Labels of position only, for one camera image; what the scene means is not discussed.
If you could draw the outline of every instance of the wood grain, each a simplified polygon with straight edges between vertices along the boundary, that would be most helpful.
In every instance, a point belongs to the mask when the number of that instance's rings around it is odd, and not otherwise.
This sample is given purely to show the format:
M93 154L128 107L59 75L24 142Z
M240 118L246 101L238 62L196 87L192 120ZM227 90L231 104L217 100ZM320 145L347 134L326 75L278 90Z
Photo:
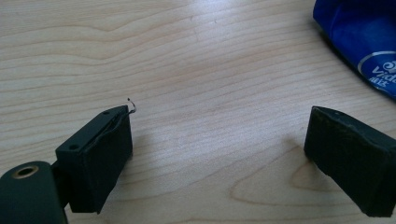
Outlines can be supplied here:
M70 223L393 223L304 156L312 105L396 137L396 104L334 54L314 0L0 2L0 175L137 105L134 157Z

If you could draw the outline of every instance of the black foam block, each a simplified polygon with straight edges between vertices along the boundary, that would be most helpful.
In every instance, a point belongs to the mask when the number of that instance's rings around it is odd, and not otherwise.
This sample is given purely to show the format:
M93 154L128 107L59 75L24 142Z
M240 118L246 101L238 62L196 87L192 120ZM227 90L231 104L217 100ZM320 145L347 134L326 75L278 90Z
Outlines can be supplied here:
M396 203L396 140L329 108L313 106L305 155L369 217L390 217Z

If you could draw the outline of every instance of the black clamp jaw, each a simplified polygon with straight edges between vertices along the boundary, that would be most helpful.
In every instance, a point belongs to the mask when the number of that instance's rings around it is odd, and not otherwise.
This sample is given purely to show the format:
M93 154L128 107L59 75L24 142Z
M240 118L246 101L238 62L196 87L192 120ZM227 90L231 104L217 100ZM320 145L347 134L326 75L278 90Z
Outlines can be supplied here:
M128 105L108 109L61 144L52 165L31 161L6 172L0 179L0 223L67 223L68 203L75 213L99 214L133 154L134 112Z
M396 140L329 108L312 107L305 155L369 217L396 204Z

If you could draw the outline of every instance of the blue bag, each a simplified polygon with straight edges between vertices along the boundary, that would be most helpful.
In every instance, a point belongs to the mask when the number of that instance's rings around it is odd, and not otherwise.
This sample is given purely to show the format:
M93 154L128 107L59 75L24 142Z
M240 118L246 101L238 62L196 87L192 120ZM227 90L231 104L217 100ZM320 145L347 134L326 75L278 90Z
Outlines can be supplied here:
M317 0L314 19L364 78L396 99L395 0Z

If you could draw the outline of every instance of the small wire hook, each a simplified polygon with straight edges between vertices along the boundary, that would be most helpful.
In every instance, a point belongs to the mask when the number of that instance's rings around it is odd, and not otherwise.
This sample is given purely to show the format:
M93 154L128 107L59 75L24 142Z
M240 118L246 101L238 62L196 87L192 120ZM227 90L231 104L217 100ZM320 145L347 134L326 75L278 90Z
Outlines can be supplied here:
M136 112L136 105L134 105L134 102L132 102L132 100L129 98L128 98L128 101L134 106L134 108L128 112L128 115L130 115L130 114L133 114L134 112Z

